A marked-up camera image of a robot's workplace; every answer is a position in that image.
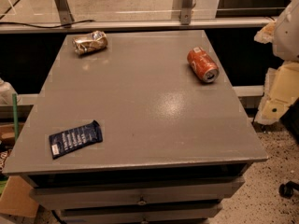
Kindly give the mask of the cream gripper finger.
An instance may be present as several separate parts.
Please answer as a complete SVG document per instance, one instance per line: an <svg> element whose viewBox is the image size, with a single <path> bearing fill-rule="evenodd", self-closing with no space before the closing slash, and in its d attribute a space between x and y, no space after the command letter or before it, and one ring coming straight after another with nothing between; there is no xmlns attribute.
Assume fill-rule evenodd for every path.
<svg viewBox="0 0 299 224"><path fill-rule="evenodd" d="M274 21L269 22L256 33L256 35L254 36L254 40L262 44L272 43L274 38L275 26L276 23Z"/></svg>
<svg viewBox="0 0 299 224"><path fill-rule="evenodd" d="M271 125L279 121L298 98L299 63L284 62L278 69L269 68L254 120L262 125Z"/></svg>

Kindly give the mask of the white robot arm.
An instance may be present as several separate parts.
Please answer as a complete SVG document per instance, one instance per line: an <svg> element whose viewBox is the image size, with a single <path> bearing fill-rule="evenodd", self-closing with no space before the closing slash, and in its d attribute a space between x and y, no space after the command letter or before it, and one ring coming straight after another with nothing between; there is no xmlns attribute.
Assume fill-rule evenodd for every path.
<svg viewBox="0 0 299 224"><path fill-rule="evenodd" d="M256 122L271 125L299 98L299 0L292 0L278 19L265 25L254 40L271 43L273 54L283 61L278 69L268 69L264 95L255 116Z"/></svg>

